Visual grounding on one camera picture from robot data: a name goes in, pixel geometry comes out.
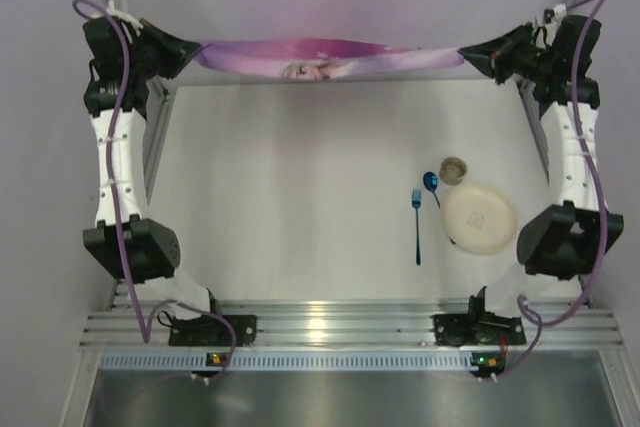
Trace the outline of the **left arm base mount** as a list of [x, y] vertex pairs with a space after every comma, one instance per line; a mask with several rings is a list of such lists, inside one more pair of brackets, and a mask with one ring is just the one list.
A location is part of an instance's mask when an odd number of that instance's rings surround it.
[[[236, 335], [236, 346], [249, 346], [255, 341], [257, 320], [255, 315], [224, 315], [224, 320]], [[169, 345], [172, 347], [230, 347], [231, 332], [228, 327], [209, 316], [181, 320], [167, 310], [160, 310], [157, 322], [169, 329]]]

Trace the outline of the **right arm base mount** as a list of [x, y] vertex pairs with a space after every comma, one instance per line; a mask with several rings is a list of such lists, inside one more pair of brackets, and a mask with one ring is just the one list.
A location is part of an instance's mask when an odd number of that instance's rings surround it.
[[505, 340], [508, 346], [526, 344], [526, 336], [519, 318], [505, 318], [482, 314], [472, 318], [469, 314], [438, 314], [433, 318], [435, 342], [438, 346], [499, 346]]

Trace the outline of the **purple printed placemat cloth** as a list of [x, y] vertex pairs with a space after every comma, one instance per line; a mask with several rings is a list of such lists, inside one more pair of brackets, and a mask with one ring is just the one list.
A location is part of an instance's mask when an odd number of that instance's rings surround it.
[[455, 68], [456, 48], [404, 49], [341, 39], [206, 41], [195, 61], [221, 72], [302, 81]]

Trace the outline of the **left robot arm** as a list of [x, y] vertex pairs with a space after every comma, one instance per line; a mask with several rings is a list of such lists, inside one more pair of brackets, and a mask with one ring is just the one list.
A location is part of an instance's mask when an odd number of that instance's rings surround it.
[[117, 9], [74, 0], [91, 50], [84, 104], [98, 151], [98, 209], [83, 245], [132, 301], [173, 300], [177, 317], [219, 310], [209, 289], [181, 268], [176, 233], [151, 217], [144, 175], [148, 83], [175, 78], [198, 53], [196, 42], [174, 37]]

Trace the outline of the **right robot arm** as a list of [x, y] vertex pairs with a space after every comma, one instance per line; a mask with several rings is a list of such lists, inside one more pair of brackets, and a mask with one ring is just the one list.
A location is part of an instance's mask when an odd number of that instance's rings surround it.
[[623, 232], [624, 220], [609, 211], [597, 168], [600, 93], [587, 71], [600, 31], [594, 15], [576, 15], [558, 4], [533, 22], [459, 50], [497, 84], [513, 76], [532, 84], [546, 140], [550, 204], [521, 229], [516, 265], [478, 294], [498, 316], [532, 319], [531, 301], [583, 277], [587, 284], [569, 309], [575, 312]]

